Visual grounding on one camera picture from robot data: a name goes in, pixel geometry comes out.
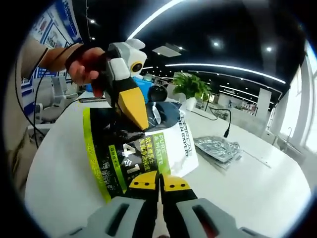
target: white table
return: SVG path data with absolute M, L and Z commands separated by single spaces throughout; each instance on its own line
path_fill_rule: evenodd
M 91 96 L 88 92 L 82 95 Z M 71 105 L 43 140 L 26 184 L 27 209 L 52 237 L 85 226 L 87 218 L 105 204 L 87 157 L 84 107 L 109 107 L 109 104 Z M 186 117 L 194 138 L 223 136 L 228 126 L 224 120 L 210 121 L 191 112 Z M 207 198 L 235 217 L 237 227 L 280 237 L 293 225 L 310 198 L 304 174 L 290 157 L 237 126 L 231 125 L 228 140 L 238 141 L 247 152 L 243 152 L 240 161 L 221 173 L 198 156 L 199 167 L 185 179 L 198 197 Z

